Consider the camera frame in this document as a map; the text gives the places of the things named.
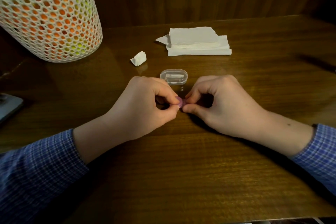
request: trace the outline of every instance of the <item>wooden table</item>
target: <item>wooden table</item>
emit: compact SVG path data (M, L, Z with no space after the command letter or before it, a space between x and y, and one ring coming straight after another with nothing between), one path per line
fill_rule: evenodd
M154 42L170 27L195 26L228 35L232 56L168 57ZM188 72L187 83L174 88L181 97L200 76L232 74L264 108L307 124L336 126L336 75L327 71L328 64L336 65L331 24L289 16L113 28L103 35L98 51L85 59L53 64L27 53L0 80L3 92L26 100L1 126L2 151L102 115L130 78L159 77L169 68ZM140 51L147 61L134 67L129 60ZM335 198L287 158L213 133L182 112L107 152L91 169L38 222L232 223L336 215L328 203Z

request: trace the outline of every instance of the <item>stack of napkins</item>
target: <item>stack of napkins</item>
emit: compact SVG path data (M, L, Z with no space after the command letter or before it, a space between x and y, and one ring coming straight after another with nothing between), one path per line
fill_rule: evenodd
M231 55L226 35L217 35L211 27L171 28L156 41L166 45L168 56Z

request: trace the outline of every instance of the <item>white mesh basket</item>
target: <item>white mesh basket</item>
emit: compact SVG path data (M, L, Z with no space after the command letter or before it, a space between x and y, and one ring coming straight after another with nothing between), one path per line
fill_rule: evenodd
M36 56L64 63L103 39L94 0L0 0L0 25Z

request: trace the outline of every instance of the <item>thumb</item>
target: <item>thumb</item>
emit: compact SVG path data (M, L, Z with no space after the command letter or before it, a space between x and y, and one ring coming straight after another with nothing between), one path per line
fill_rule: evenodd
M179 106L178 105L171 105L168 109L166 110L159 110L161 113L161 126L163 124L166 124L168 121L171 121L176 118L177 112L179 111Z
M205 120L208 116L209 109L197 104L187 104L183 107L183 112L194 114L200 117L202 120Z

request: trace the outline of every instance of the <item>blue plaid shirt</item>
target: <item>blue plaid shirt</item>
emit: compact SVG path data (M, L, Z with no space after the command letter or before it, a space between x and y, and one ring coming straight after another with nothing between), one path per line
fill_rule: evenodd
M319 124L313 140L292 161L336 195L336 129ZM31 223L36 214L88 168L72 129L0 155L0 222Z

